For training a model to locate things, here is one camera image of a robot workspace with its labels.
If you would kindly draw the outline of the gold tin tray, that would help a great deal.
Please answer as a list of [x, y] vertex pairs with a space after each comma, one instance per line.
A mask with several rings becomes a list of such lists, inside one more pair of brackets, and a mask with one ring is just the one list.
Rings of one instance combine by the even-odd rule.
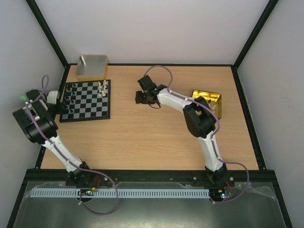
[[222, 96], [220, 93], [193, 90], [192, 97], [204, 97], [217, 118], [219, 120], [222, 118]]

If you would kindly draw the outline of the black white chess board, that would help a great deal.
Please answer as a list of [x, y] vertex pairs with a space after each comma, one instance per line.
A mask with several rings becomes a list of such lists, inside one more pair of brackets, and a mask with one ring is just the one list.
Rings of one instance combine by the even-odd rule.
[[61, 123], [110, 119], [111, 81], [66, 83]]

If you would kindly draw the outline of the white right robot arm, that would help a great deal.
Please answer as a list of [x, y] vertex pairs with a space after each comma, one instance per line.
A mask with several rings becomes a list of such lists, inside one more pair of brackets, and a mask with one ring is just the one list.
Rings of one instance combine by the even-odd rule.
[[188, 131], [198, 138], [205, 157], [205, 169], [208, 183], [218, 186], [227, 172], [215, 137], [216, 122], [218, 119], [209, 108], [203, 97], [198, 99], [180, 95], [165, 85], [155, 83], [139, 84], [141, 91], [137, 91], [135, 102], [158, 106], [167, 105], [183, 113]]

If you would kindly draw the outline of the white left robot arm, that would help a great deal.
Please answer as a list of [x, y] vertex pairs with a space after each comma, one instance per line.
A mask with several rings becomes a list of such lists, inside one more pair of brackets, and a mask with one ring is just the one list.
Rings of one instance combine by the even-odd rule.
[[43, 96], [43, 92], [36, 89], [26, 92], [24, 107], [12, 113], [15, 120], [29, 141], [49, 149], [63, 163], [69, 182], [89, 185], [94, 181], [94, 174], [61, 141], [58, 126], [51, 116], [54, 105], [47, 103]]

